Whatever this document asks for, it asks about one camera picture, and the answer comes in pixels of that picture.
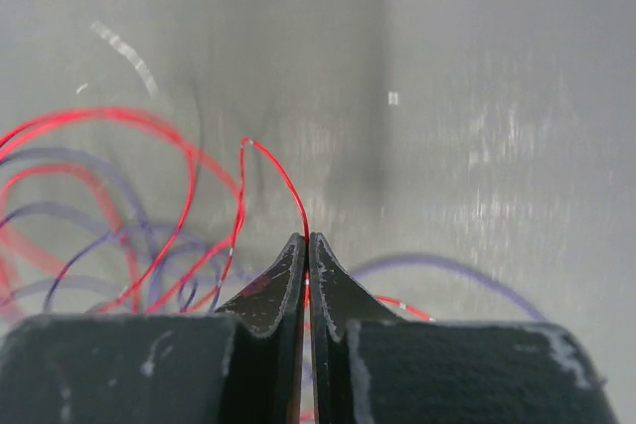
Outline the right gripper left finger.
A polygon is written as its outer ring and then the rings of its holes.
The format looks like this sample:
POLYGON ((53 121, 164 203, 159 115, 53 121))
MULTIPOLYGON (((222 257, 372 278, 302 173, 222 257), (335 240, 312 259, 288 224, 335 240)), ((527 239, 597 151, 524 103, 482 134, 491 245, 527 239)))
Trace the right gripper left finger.
POLYGON ((295 423, 305 239, 210 315, 38 315, 1 347, 5 423, 295 423))

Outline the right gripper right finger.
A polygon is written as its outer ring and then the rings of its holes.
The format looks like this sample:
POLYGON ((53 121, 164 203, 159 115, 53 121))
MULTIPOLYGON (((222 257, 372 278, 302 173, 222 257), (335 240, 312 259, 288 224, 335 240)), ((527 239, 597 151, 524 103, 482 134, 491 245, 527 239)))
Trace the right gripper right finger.
POLYGON ((613 423, 578 340, 545 321, 409 321, 309 238, 320 423, 613 423))

